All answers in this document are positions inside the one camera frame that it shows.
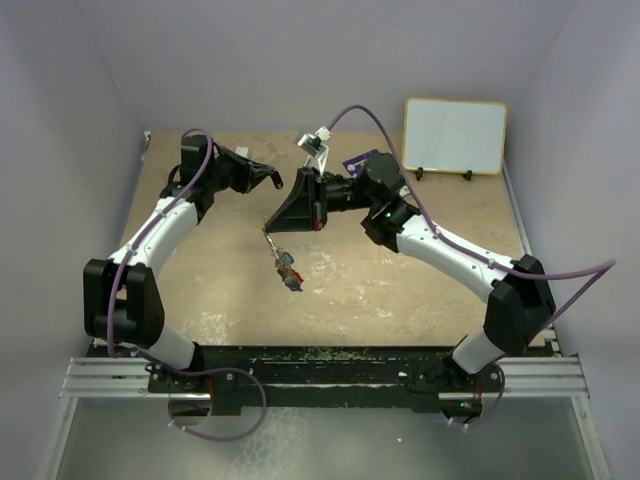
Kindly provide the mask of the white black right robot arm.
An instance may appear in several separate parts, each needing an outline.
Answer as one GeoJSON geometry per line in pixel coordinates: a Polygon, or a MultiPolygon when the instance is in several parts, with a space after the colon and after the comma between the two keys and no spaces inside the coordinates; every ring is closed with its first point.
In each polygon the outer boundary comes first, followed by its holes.
{"type": "Polygon", "coordinates": [[[454,348],[444,369],[452,389],[467,391],[486,365],[526,352],[555,313],[555,301],[538,259],[498,255],[428,224],[402,197],[405,185],[390,153],[373,154],[354,178],[301,167],[265,230],[320,231],[330,213],[364,209],[361,225],[375,244],[423,261],[472,291],[486,305],[484,323],[454,348]]]}

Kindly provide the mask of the yellow framed whiteboard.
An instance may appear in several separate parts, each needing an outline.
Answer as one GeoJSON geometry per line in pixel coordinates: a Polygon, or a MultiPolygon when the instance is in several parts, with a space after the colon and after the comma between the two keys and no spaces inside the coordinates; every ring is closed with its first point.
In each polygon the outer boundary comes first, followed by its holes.
{"type": "Polygon", "coordinates": [[[504,163],[507,115],[501,102],[410,98],[403,166],[414,172],[497,175],[504,163]]]}

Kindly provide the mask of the large metal keyring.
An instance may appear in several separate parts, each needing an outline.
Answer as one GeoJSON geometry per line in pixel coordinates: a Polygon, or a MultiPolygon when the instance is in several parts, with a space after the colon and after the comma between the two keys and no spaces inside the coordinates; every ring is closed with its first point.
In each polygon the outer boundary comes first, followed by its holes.
{"type": "Polygon", "coordinates": [[[272,254],[272,256],[277,260],[277,261],[281,261],[282,260],[282,256],[281,256],[281,249],[276,245],[276,243],[273,241],[272,237],[269,235],[269,233],[266,231],[265,227],[261,228],[262,234],[265,238],[265,240],[267,241],[270,253],[272,254]]]}

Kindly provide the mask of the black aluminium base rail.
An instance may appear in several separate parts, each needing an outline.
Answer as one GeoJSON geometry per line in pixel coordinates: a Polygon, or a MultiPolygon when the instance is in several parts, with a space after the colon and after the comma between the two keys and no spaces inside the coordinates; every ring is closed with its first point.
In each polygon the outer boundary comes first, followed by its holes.
{"type": "Polygon", "coordinates": [[[408,409],[474,419],[502,398],[584,397],[579,360],[546,343],[476,374],[447,347],[205,346],[203,377],[92,346],[71,360],[63,398],[165,400],[177,417],[235,416],[245,408],[408,409]]]}

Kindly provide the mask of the black whiteboard stand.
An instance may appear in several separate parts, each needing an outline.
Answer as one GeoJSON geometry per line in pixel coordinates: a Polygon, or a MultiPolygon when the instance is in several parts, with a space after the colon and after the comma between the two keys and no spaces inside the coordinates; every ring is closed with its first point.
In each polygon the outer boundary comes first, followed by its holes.
{"type": "MultiPolygon", "coordinates": [[[[425,170],[422,167],[419,167],[415,172],[414,172],[415,178],[417,181],[421,181],[423,179],[423,177],[426,175],[425,170]]],[[[463,179],[465,181],[471,181],[473,178],[473,171],[472,170],[467,170],[465,173],[461,173],[461,176],[463,177],[463,179]]]]}

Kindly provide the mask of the purple paperback book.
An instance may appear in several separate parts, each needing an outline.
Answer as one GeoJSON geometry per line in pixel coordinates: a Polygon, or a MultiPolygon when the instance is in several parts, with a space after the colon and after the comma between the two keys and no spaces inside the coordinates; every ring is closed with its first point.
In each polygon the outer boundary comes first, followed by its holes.
{"type": "Polygon", "coordinates": [[[356,157],[350,158],[342,162],[343,168],[347,172],[350,177],[356,177],[359,172],[362,170],[365,162],[375,153],[377,153],[377,149],[373,149],[367,151],[363,154],[360,154],[356,157]]]}

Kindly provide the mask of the small blue key tag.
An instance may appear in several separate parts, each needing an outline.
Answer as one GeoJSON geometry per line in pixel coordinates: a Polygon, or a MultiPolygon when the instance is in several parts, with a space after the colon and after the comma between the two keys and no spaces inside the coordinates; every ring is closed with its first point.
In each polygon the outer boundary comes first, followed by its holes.
{"type": "Polygon", "coordinates": [[[293,265],[295,263],[294,257],[289,252],[283,252],[281,258],[286,265],[293,265]]]}

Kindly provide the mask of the black white key tag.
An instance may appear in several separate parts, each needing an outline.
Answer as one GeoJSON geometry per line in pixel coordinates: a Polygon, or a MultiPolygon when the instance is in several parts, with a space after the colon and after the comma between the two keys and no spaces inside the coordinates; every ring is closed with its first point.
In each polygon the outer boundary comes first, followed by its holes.
{"type": "Polygon", "coordinates": [[[283,182],[283,180],[281,178],[281,175],[277,171],[273,171],[270,174],[270,178],[271,178],[271,181],[272,181],[272,183],[273,183],[273,185],[274,185],[274,187],[276,189],[280,190],[280,189],[283,188],[284,182],[283,182]]]}

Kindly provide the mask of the white stapler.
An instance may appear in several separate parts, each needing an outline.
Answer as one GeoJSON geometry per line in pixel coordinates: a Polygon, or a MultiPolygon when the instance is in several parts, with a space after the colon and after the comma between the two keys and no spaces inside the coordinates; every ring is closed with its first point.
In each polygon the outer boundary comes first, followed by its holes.
{"type": "Polygon", "coordinates": [[[244,146],[239,146],[235,148],[235,153],[237,155],[243,156],[243,157],[247,157],[248,156],[248,152],[249,149],[247,147],[244,146]]]}

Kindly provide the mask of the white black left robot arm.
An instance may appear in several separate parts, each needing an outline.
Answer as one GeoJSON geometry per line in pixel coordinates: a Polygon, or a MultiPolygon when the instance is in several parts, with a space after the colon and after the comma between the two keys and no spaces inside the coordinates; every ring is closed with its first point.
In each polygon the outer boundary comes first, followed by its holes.
{"type": "Polygon", "coordinates": [[[105,341],[111,357],[123,346],[172,367],[171,381],[184,392],[201,388],[206,369],[197,361],[197,346],[166,323],[157,278],[217,193],[248,194],[266,179],[277,189],[283,186],[274,166],[223,147],[204,131],[187,131],[180,162],[170,170],[147,220],[108,258],[91,259],[84,267],[86,334],[105,341]]]}

